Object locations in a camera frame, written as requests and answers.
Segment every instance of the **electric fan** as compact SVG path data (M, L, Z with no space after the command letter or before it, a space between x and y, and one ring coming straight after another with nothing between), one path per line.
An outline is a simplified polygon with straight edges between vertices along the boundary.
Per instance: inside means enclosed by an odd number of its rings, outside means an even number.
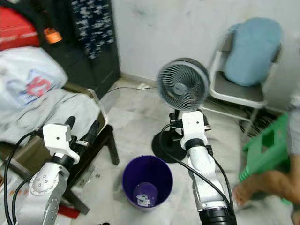
M209 93L209 76L206 68L198 61L179 58L165 65L157 76L157 90L161 98L175 109L169 115L170 120L177 120L180 111L196 110ZM175 163L160 147L159 134L152 140L153 153L167 163ZM164 149L182 160L187 151L181 148L183 137L174 128L163 132Z

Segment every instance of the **fan grille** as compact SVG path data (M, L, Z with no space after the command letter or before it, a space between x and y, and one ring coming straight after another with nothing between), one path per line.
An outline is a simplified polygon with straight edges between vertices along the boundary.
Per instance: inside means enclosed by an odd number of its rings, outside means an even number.
M159 73L157 87L163 100L178 110L199 107L208 95L208 75L202 65L174 61Z

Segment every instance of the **purple trash can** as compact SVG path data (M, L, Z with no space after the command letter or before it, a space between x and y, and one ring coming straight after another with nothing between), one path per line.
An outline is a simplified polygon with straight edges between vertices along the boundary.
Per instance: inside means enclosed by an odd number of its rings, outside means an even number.
M153 209L170 195L173 176L168 165L160 158L139 156L126 166L122 185L134 206L142 210Z

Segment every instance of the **blue cushion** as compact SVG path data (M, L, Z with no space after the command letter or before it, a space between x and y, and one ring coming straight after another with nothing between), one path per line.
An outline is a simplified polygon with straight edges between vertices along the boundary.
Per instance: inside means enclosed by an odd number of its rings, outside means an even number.
M253 18L240 24L225 65L227 79L241 86L258 84L268 74L281 37L279 23L271 19Z

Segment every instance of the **red bag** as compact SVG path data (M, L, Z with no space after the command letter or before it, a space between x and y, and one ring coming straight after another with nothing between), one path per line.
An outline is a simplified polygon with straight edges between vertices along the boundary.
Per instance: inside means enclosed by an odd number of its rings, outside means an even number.
M38 33L25 17L0 6L0 50L24 46L39 47Z

